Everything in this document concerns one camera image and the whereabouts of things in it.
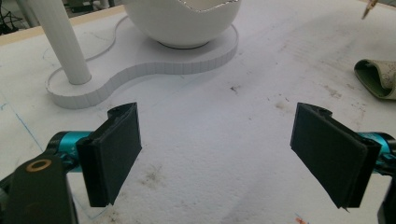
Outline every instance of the white ceramic bowl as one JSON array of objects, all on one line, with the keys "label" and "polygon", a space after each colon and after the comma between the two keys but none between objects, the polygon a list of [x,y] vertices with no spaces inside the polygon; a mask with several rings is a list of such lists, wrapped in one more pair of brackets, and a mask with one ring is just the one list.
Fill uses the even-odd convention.
[{"label": "white ceramic bowl", "polygon": [[177,49],[206,44],[227,29],[241,0],[122,0],[134,25]]}]

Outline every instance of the cloth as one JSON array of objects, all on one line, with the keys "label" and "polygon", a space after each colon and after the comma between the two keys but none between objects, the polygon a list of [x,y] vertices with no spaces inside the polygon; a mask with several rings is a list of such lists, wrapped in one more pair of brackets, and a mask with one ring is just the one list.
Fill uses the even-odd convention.
[{"label": "cloth", "polygon": [[396,62],[360,60],[355,65],[355,74],[374,96],[396,100]]}]

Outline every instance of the white tabletop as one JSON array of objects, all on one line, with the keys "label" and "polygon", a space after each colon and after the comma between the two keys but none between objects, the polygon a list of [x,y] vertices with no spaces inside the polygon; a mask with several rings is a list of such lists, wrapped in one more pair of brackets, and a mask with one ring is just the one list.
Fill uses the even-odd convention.
[{"label": "white tabletop", "polygon": [[[331,110],[354,131],[396,136],[396,104],[374,98],[353,73],[360,59],[396,58],[396,13],[376,7],[362,21],[365,5],[243,1],[229,63],[196,75],[140,77],[80,110],[58,107],[46,92],[59,63],[44,35],[3,45],[0,38],[0,178],[57,132],[95,130],[109,108],[137,102],[143,149],[115,205],[90,208],[82,176],[68,175],[81,223],[376,223],[388,177],[372,175],[361,208],[348,213],[290,149],[298,102]],[[124,16],[76,25],[79,39],[92,36],[83,50],[105,45],[96,34],[109,35]]]}]

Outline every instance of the white foam base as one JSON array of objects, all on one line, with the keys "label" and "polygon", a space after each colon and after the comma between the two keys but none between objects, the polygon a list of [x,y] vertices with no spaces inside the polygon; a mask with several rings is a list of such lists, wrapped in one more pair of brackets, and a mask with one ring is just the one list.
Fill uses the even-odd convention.
[{"label": "white foam base", "polygon": [[69,109],[98,105],[136,77],[207,72],[230,61],[238,45],[233,26],[197,49],[170,49],[143,35],[130,20],[121,20],[115,29],[115,43],[87,61],[92,74],[89,82],[70,84],[62,68],[49,76],[46,88],[56,105]]}]

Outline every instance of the brass screw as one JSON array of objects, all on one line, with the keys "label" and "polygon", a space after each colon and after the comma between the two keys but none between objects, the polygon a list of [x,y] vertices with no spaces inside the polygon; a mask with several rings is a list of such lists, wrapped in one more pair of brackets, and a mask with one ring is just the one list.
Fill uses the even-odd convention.
[{"label": "brass screw", "polygon": [[51,164],[52,164],[51,160],[34,161],[26,166],[26,171],[30,173],[42,171],[45,170],[47,167],[49,167]]}]

